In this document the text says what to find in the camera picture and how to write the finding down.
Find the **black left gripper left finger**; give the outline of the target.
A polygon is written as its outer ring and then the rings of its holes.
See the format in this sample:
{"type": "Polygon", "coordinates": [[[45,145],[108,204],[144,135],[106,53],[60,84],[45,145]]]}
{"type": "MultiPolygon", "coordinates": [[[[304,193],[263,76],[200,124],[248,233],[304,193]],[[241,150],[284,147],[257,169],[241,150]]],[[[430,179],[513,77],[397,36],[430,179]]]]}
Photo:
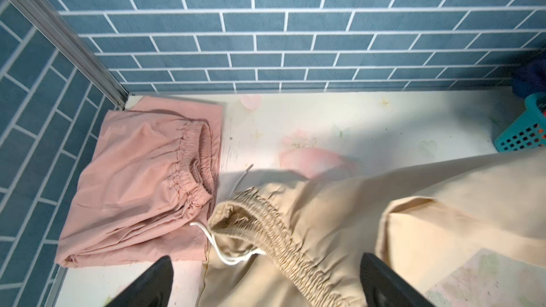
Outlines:
{"type": "Polygon", "coordinates": [[[163,256],[106,307],[167,307],[173,287],[173,264],[163,256]]]}

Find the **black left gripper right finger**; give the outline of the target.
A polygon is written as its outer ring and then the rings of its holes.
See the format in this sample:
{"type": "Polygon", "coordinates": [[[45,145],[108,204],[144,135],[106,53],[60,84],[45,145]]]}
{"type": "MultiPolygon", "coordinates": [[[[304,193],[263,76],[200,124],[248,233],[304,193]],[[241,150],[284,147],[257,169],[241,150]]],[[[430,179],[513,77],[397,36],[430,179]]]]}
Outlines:
{"type": "Polygon", "coordinates": [[[434,306],[372,253],[363,254],[360,278],[368,306],[434,306]]]}

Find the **beige shorts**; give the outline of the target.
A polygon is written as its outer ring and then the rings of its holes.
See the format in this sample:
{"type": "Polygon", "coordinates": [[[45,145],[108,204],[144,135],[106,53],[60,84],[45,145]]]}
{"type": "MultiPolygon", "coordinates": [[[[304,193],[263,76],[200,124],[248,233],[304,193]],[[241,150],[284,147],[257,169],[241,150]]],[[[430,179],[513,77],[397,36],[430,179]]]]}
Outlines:
{"type": "Polygon", "coordinates": [[[543,305],[545,151],[267,183],[203,231],[198,306],[367,306],[367,253],[438,305],[543,305]]]}

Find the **pink shorts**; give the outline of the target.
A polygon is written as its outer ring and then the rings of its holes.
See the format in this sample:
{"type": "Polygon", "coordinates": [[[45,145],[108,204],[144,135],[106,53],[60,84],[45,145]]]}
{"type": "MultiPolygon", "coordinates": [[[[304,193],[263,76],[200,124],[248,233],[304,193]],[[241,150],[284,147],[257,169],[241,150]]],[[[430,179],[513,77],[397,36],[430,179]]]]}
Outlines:
{"type": "Polygon", "coordinates": [[[215,204],[223,108],[145,96],[109,111],[80,175],[55,262],[65,268],[203,261],[215,204]]]}

